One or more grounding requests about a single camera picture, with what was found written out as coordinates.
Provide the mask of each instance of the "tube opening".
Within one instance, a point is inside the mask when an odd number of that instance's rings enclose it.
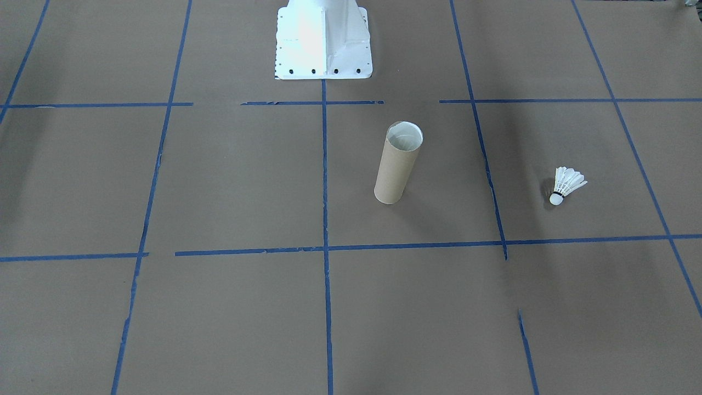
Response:
[[[407,152],[416,150],[424,141],[424,135],[419,127],[407,121],[391,126],[388,129],[387,138],[393,147]]]

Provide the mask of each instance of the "shuttlecock cork base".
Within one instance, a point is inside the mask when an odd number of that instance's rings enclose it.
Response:
[[[563,198],[569,195],[574,190],[587,184],[585,176],[579,171],[575,171],[569,167],[556,168],[556,179],[553,185],[553,193],[548,198],[552,205],[558,206],[563,203]]]

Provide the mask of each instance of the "paper towel tube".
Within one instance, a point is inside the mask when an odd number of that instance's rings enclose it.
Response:
[[[423,141],[422,131],[411,122],[395,122],[388,128],[376,187],[373,189],[382,203],[391,205],[402,197]]]

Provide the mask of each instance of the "mounting plate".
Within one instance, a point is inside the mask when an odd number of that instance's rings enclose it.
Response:
[[[361,79],[373,74],[368,11],[355,1],[348,4],[341,21],[337,16],[342,14],[320,7],[300,10],[289,4],[278,10],[277,79]]]

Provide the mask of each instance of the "blue painter's tape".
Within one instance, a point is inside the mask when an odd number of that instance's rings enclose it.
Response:
[[[483,247],[488,245],[502,245],[502,242],[500,240],[492,240],[469,242],[419,242],[408,244],[334,245],[329,247],[329,251],[404,250],[412,248]]]
[[[321,101],[247,101],[241,105],[322,105]]]
[[[478,133],[478,141],[480,142],[480,150],[483,154],[483,160],[485,161],[485,174],[487,175],[487,182],[490,185],[490,192],[492,193],[492,202],[495,207],[495,218],[497,220],[497,228],[500,231],[500,240],[502,240],[502,249],[505,255],[505,260],[508,258],[507,243],[505,242],[505,231],[502,227],[502,218],[500,217],[500,207],[497,204],[497,194],[495,193],[495,185],[492,182],[492,175],[490,172],[490,162],[488,161],[487,151],[485,150],[485,142],[483,140],[482,128],[480,127],[480,118],[478,117],[478,109],[475,105],[475,95],[473,94],[473,85],[470,82],[470,73],[468,72],[468,62],[465,59],[465,52],[463,51],[463,40],[461,39],[461,31],[458,28],[458,18],[456,17],[456,7],[453,4],[453,0],[449,0],[451,5],[451,14],[453,16],[453,28],[456,30],[456,39],[458,40],[458,49],[461,51],[461,61],[463,62],[463,72],[465,74],[465,83],[468,85],[468,95],[470,96],[470,105],[473,109],[473,118],[475,120],[475,128]]]
[[[168,103],[55,103],[55,104],[12,104],[9,108],[113,108],[113,107],[167,107]],[[170,104],[173,107],[192,107],[193,102]]]
[[[322,80],[322,234],[324,237],[324,307],[326,312],[326,390],[334,394],[333,347],[331,344],[331,284],[329,282],[329,168],[326,139],[326,80]]]
[[[187,10],[185,11],[185,21],[183,22],[183,32],[180,35],[180,46],[178,47],[178,55],[175,59],[175,69],[173,71],[173,79],[171,81],[171,93],[168,96],[168,106],[166,106],[166,116],[164,117],[164,126],[161,130],[161,140],[159,142],[159,150],[156,155],[156,164],[154,165],[154,175],[151,180],[151,190],[149,192],[149,201],[146,206],[146,215],[144,216],[144,229],[142,231],[141,240],[139,242],[139,253],[144,251],[146,246],[146,236],[149,231],[149,220],[151,217],[151,211],[154,204],[154,196],[156,194],[156,185],[159,179],[159,168],[161,166],[161,156],[164,151],[164,143],[166,141],[166,134],[168,132],[168,121],[171,117],[171,108],[173,107],[173,97],[176,94],[176,84],[178,82],[178,72],[180,70],[180,60],[183,57],[183,48],[185,47],[185,37],[187,36],[187,26],[190,21],[190,11],[192,10],[192,0],[187,2]],[[141,270],[142,257],[141,255],[137,257],[136,264],[134,266],[134,277],[132,278],[131,295],[129,297],[129,313],[127,319],[124,321],[124,327],[122,328],[122,337],[119,345],[119,354],[117,356],[117,365],[114,368],[114,379],[112,380],[112,390],[111,395],[117,395],[117,388],[119,386],[119,376],[121,374],[122,362],[124,360],[124,351],[126,349],[127,339],[129,335],[129,325],[131,323],[132,312],[134,308],[134,301],[136,298],[137,290],[137,278],[139,277],[139,272]]]
[[[534,395],[538,395],[538,383],[536,382],[536,372],[534,371],[534,361],[531,359],[531,349],[529,348],[529,339],[527,332],[524,330],[524,320],[522,319],[522,310],[519,310],[519,331],[522,334],[522,343],[524,344],[524,353],[526,354],[526,364],[529,366],[529,376],[531,377],[531,387],[534,390]]]
[[[241,105],[372,105],[385,104],[384,101],[358,100],[358,101],[247,101]]]
[[[562,238],[562,239],[535,239],[535,240],[507,240],[509,245],[533,245],[533,244],[570,244],[578,242],[621,242],[621,241],[641,241],[641,240],[667,240],[666,235],[646,235],[646,236],[618,236],[610,238]]]
[[[283,252],[315,252],[324,248],[318,247],[283,247],[283,248],[246,248],[241,250],[200,250],[177,251],[177,257],[201,257],[204,255],[247,255],[247,254],[280,254]]]
[[[127,252],[124,254],[74,254],[74,255],[32,255],[26,257],[0,257],[0,262],[33,262],[33,261],[77,261],[82,259],[118,259],[146,257],[147,252]]]
[[[17,85],[20,83],[20,78],[22,76],[22,72],[25,70],[25,66],[27,65],[27,60],[29,59],[29,55],[32,53],[32,49],[34,48],[34,43],[37,41],[37,36],[39,35],[39,30],[41,29],[41,24],[44,23],[44,17],[46,16],[46,10],[48,10],[48,5],[49,5],[50,0],[46,0],[44,2],[44,7],[41,9],[41,15],[39,16],[39,21],[37,23],[37,27],[34,28],[34,34],[32,35],[32,39],[29,41],[29,46],[27,47],[27,52],[25,52],[25,57],[22,58],[22,62],[20,63],[20,68],[17,70],[17,74],[15,75],[15,80],[12,83],[12,87],[10,88],[10,93],[7,95],[7,99],[5,100],[5,106],[3,106],[2,111],[0,111],[0,124],[2,123],[3,119],[5,119],[5,114],[7,113],[7,109],[10,106],[10,103],[12,103],[12,96],[15,95],[15,91],[17,90]]]
[[[673,240],[685,240],[685,239],[702,239],[701,234],[691,234],[691,235],[670,235]]]
[[[637,102],[637,103],[648,103],[648,102],[702,102],[702,98],[617,98],[618,102]]]

